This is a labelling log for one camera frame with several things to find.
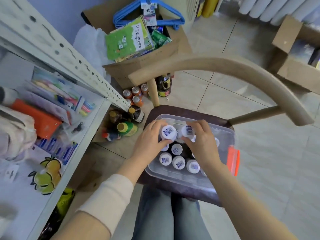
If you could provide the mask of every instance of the blue jeans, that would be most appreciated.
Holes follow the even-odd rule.
[[[212,240],[199,202],[145,185],[132,240]]]

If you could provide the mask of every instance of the person's left hand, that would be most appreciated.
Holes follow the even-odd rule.
[[[168,125],[164,120],[152,121],[138,137],[131,158],[148,165],[171,140],[158,142],[161,127]]]

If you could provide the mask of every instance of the chair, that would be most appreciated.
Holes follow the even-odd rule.
[[[204,70],[237,77],[259,88],[277,105],[228,120],[188,109],[160,105],[157,85],[154,78],[165,73],[173,73],[180,70]],[[231,56],[223,53],[218,55],[178,54],[133,72],[129,75],[129,79],[135,86],[143,83],[148,84],[149,96],[154,108],[151,110],[145,126],[161,114],[176,115],[195,120],[205,119],[209,123],[232,130],[234,130],[233,125],[261,120],[283,113],[297,126],[314,123],[314,120],[302,103],[281,81],[258,65],[239,56]],[[154,187],[178,193],[187,198],[198,199],[221,206],[216,193],[204,192],[199,189],[164,181],[151,177],[146,172],[141,175],[138,182],[141,184],[151,184]]]

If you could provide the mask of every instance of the person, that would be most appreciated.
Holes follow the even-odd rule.
[[[104,181],[53,239],[110,239],[143,170],[170,140],[158,142],[165,121],[152,121],[138,137],[134,152],[116,174]],[[204,120],[187,122],[196,141],[183,137],[213,184],[239,237],[259,240],[297,239],[254,197],[247,193],[219,158],[214,135]],[[199,204],[170,192],[144,186],[134,228],[134,240],[211,239]]]

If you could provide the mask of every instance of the fruit sticker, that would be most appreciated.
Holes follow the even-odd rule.
[[[51,194],[61,180],[61,163],[54,157],[46,157],[40,163],[48,171],[40,174],[36,171],[31,172],[28,177],[33,177],[31,185],[35,185],[34,189],[43,195]]]

